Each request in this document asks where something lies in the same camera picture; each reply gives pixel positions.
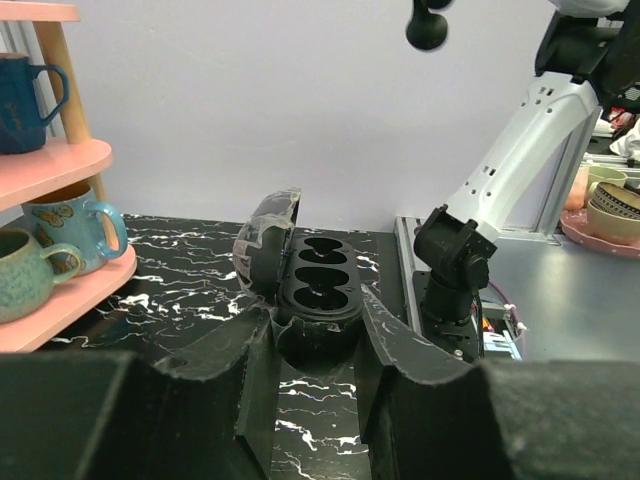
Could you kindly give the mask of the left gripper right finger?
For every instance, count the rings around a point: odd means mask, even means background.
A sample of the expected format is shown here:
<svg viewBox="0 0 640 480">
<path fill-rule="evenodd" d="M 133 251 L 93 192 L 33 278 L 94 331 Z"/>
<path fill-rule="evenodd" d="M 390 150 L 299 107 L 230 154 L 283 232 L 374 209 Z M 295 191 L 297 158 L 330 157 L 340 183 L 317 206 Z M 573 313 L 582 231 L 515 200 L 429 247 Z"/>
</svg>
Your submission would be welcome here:
<svg viewBox="0 0 640 480">
<path fill-rule="evenodd" d="M 375 479 L 635 479 L 634 362 L 468 364 L 363 291 L 354 355 Z"/>
</svg>

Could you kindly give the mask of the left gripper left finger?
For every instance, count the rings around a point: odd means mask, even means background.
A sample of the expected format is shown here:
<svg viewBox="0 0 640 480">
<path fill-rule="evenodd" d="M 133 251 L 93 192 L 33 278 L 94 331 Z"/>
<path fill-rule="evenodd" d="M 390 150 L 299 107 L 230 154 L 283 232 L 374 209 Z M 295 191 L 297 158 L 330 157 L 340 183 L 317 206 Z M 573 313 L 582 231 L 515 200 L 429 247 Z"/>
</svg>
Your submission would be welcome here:
<svg viewBox="0 0 640 480">
<path fill-rule="evenodd" d="M 156 363 L 130 351 L 5 354 L 5 479 L 265 479 L 280 360 L 243 311 Z"/>
</svg>

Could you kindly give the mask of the black earbud charging case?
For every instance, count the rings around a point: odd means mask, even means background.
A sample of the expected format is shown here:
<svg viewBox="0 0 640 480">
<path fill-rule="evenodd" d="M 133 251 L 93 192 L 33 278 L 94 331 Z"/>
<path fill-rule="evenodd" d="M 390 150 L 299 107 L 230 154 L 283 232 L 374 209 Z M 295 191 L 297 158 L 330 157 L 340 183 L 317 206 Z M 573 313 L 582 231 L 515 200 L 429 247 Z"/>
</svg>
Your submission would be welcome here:
<svg viewBox="0 0 640 480">
<path fill-rule="evenodd" d="M 350 244 L 296 233 L 301 191 L 267 195 L 241 227 L 232 258 L 241 288 L 270 310 L 282 358 L 310 376 L 331 377 L 358 342 L 363 298 Z"/>
</svg>

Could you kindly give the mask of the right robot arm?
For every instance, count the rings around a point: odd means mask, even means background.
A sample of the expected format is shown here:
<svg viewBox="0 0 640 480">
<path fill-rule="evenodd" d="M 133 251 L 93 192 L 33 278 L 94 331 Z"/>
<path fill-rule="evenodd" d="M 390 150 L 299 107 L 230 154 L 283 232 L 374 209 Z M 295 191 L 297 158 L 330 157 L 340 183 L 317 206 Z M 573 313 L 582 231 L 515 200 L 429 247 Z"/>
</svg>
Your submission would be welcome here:
<svg viewBox="0 0 640 480">
<path fill-rule="evenodd" d="M 639 81 L 636 1 L 557 1 L 518 110 L 463 186 L 418 230 L 429 266 L 424 337 L 458 360 L 484 355 L 479 292 L 511 210 L 556 148 Z"/>
</svg>

